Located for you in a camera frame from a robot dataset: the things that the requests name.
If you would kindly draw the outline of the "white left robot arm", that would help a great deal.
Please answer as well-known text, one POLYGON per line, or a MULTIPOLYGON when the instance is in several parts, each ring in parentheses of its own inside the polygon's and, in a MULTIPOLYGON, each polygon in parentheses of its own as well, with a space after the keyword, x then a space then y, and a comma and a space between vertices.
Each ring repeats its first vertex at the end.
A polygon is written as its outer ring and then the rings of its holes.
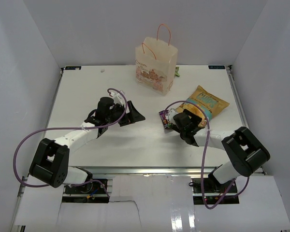
POLYGON ((54 188, 62 184, 72 185, 87 193, 92 189, 90 173, 69 166, 70 155, 99 138, 108 129, 108 124, 118 123, 122 127, 144 120, 145 117, 131 101, 124 102, 120 97, 102 97, 80 130, 73 130, 54 140, 44 138, 40 141, 29 174, 54 188))

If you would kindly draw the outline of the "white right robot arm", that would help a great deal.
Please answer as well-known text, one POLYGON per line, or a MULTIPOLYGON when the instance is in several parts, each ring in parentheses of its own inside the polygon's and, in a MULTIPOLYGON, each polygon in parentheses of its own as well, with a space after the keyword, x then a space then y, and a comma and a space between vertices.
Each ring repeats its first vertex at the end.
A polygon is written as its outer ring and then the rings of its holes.
POLYGON ((229 161, 216 167, 208 175, 209 188, 219 193, 226 183, 239 176, 249 177, 270 159, 270 153, 247 127, 234 131, 208 130, 201 127, 201 117, 188 110, 181 113, 171 109, 169 120, 172 129, 180 134, 187 144, 209 146, 223 150, 229 161))

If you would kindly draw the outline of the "green snack packet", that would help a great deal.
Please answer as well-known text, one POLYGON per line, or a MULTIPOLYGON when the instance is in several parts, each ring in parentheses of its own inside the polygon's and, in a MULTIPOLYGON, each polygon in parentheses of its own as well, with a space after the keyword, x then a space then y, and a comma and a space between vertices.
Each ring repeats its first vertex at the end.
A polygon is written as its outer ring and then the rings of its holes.
POLYGON ((174 75, 176 77, 180 77, 180 74, 179 74, 179 66, 176 66, 174 75))

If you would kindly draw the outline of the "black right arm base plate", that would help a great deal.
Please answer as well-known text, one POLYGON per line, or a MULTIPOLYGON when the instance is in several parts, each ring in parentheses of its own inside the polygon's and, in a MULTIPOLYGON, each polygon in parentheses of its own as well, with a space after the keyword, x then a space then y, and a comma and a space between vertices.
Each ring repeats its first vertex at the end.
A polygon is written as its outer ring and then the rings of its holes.
MULTIPOLYGON (((231 181, 223 184, 222 186, 214 186, 210 183, 207 178, 204 178, 204 199, 209 205, 214 205, 223 195, 227 187, 230 185, 231 181)), ((193 202, 194 205, 202 205, 202 192, 201 192, 201 179, 193 178, 188 184, 192 187, 193 192, 193 202)), ((239 197, 236 194, 239 192, 236 183, 233 183, 230 190, 220 202, 220 204, 239 204, 239 197)))

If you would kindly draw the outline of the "purple candy packet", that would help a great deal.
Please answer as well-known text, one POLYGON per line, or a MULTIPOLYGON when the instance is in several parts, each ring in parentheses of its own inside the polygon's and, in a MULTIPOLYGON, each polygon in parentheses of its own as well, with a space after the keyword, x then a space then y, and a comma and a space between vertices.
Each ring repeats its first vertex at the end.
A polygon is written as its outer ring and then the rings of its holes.
POLYGON ((166 130, 172 130, 173 124, 169 120, 169 111, 170 110, 163 110, 159 112, 159 116, 161 118, 162 124, 166 130))

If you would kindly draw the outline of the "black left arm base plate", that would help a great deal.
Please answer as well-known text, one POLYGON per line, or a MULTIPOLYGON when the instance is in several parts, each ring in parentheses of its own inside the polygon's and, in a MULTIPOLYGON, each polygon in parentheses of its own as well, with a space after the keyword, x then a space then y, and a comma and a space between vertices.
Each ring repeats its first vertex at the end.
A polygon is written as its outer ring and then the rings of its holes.
POLYGON ((66 185, 62 196, 63 203, 108 203, 108 179, 98 179, 79 187, 66 185))

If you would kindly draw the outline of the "yellow chips bag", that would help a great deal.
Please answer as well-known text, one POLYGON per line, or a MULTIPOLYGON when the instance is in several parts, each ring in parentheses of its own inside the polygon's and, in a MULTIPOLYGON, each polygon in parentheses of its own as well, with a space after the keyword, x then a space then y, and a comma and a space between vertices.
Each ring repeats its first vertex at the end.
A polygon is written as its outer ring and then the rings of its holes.
POLYGON ((185 109, 192 112, 193 114, 199 116, 202 120, 199 123, 199 126, 205 127, 207 121, 204 114, 201 110, 194 105, 198 105, 206 114, 206 117, 210 121, 212 118, 220 114, 225 108, 230 104, 215 95, 207 92, 201 86, 198 86, 196 90, 187 98, 189 103, 182 103, 179 107, 176 108, 178 113, 183 112, 185 109))

